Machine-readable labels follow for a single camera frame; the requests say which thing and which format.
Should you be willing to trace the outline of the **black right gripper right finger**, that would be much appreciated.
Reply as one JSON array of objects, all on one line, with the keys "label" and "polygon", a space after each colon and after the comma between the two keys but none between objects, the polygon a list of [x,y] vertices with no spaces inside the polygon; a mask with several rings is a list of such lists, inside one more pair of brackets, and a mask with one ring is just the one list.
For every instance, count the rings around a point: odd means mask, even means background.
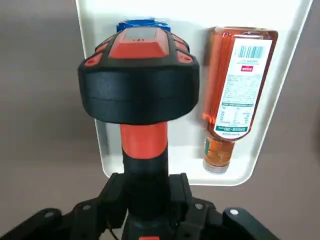
[{"label": "black right gripper right finger", "polygon": [[277,240],[246,209],[217,211],[207,200],[192,196],[185,173],[169,176],[174,240]]}]

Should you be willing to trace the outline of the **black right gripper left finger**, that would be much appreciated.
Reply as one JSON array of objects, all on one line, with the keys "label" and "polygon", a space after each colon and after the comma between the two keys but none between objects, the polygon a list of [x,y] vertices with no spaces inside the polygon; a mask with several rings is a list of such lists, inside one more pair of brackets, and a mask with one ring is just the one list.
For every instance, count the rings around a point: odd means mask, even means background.
[{"label": "black right gripper left finger", "polygon": [[98,240],[119,229],[126,216],[125,175],[113,173],[99,196],[82,201],[63,214],[44,208],[1,236],[2,240]]}]

